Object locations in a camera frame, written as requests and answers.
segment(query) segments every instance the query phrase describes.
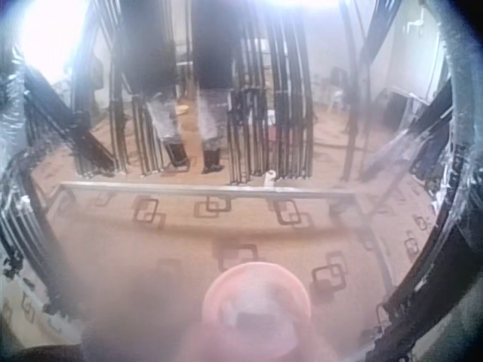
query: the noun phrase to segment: black shoe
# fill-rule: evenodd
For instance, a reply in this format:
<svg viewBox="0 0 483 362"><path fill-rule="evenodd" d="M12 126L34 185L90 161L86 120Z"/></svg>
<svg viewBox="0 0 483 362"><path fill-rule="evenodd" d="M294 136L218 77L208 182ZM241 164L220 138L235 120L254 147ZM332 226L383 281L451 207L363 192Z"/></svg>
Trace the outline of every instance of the black shoe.
<svg viewBox="0 0 483 362"><path fill-rule="evenodd" d="M220 172L224 167L220 164L220 149L216 151L203 151L203 160L205 162L205 168L203 168L202 174Z"/></svg>
<svg viewBox="0 0 483 362"><path fill-rule="evenodd" d="M189 159L182 143L165 144L165 148L173 166L183 167L188 165Z"/></svg>

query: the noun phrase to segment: floor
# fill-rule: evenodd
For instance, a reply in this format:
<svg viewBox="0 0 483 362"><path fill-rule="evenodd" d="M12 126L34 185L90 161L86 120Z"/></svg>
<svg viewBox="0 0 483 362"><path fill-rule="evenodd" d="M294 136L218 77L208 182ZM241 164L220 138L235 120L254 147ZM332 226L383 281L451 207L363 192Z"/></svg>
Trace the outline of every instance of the floor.
<svg viewBox="0 0 483 362"><path fill-rule="evenodd" d="M186 104L189 111L179 117L179 122L187 153L192 159L190 172L140 177L134 134L130 128L132 122L129 122L127 143L131 166L128 174L119 174L113 179L96 176L91 181L226 185L229 182L227 167L220 173L201 175L201 140L196 126L195 104ZM361 184L356 172L361 152L356 152L352 181L342 183L346 115L328 115L323 109L316 111L314 177L281 180L276 185L354 190L363 211L369 211L389 186L394 170L386 171L373 182ZM107 121L98 124L94 134L110 147ZM379 149L389 138L383 129L376 127L370 150ZM358 146L363 145L364 140L359 140ZM75 175L67 149L59 149L45 159L34 170L34 177L46 195L61 182L80 180ZM261 178L250 183L251 186L262 184ZM324 279L329 291L322 301L314 300L312 305L320 360L327 361L356 350L361 331L378 324L377 305L405 276L418 250L423 247L435 218L429 196L409 175L371 220L377 236L372 244L364 240L364 235L361 238L361 227L367 227L368 223L357 210L351 208L340 219L335 219L329 216L326 200L279 202L282 223L293 224L281 225L275 211L277 205L265 199L235 199L230 211L224 210L228 207L222 199L176 195L153 197L142 193L76 192L75 199L77 203L71 204L68 199L60 198L48 216L71 266L90 286L89 291L84 290L86 299L95 298L103 288L122 288L139 270L154 269L167 259L174 259L183 271L180 283L186 286L195 308L199 308L207 288L221 273L220 245L226 248L227 268L253 257L243 247L233 250L233 245L253 244L261 260L283 265L303 282L307 290L310 290L314 268L339 265L342 275L334 272L338 268L329 268L321 274L320 278ZM59 332L59 328L52 326L52 320L43 317L41 311L31 318L31 310L35 308L31 306L26 311L25 294L15 289L14 282L6 283L3 283L3 290L7 299L4 299L3 306L5 309L7 300L12 310L11 328L25 346L63 340L75 342L75 337L69 339L66 336L69 327ZM113 302L117 296L112 292L103 300L104 305Z"/></svg>

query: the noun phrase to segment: person's leg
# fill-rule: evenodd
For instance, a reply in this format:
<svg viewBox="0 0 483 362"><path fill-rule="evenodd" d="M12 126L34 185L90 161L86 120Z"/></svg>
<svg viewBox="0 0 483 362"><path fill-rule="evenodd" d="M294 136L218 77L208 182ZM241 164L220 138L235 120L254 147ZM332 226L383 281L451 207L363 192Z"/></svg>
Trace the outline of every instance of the person's leg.
<svg viewBox="0 0 483 362"><path fill-rule="evenodd" d="M228 121L227 89L198 91L198 126L203 142L205 167L202 173L220 172L220 152Z"/></svg>
<svg viewBox="0 0 483 362"><path fill-rule="evenodd" d="M161 88L159 92L146 99L146 104L152 125L158 138L165 145L171 163L175 167L186 166L189 160L178 131L173 88Z"/></svg>

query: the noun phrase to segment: metal bar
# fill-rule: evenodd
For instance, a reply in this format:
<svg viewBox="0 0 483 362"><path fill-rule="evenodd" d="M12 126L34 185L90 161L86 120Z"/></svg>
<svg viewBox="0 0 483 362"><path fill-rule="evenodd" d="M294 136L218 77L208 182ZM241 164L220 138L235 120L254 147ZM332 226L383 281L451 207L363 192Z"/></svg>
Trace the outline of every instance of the metal bar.
<svg viewBox="0 0 483 362"><path fill-rule="evenodd" d="M129 192L150 195L211 196L235 198L355 198L348 190L295 189L291 187L157 185L142 183L94 183L88 181L61 183L63 189L98 192Z"/></svg>

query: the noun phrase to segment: pink object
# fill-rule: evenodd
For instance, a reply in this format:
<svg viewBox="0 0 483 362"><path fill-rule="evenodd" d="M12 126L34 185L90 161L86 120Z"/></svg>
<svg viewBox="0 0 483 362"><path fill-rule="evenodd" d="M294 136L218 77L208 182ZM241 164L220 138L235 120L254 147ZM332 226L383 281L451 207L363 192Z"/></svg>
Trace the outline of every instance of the pink object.
<svg viewBox="0 0 483 362"><path fill-rule="evenodd" d="M290 296L292 314L275 298L274 290ZM239 315L270 315L272 331L255 335L239 331ZM280 265L268 262L249 262L237 265L219 276L206 292L202 317L208 324L232 327L240 349L255 351L265 357L278 358L298 345L295 316L312 314L309 295L300 280Z"/></svg>

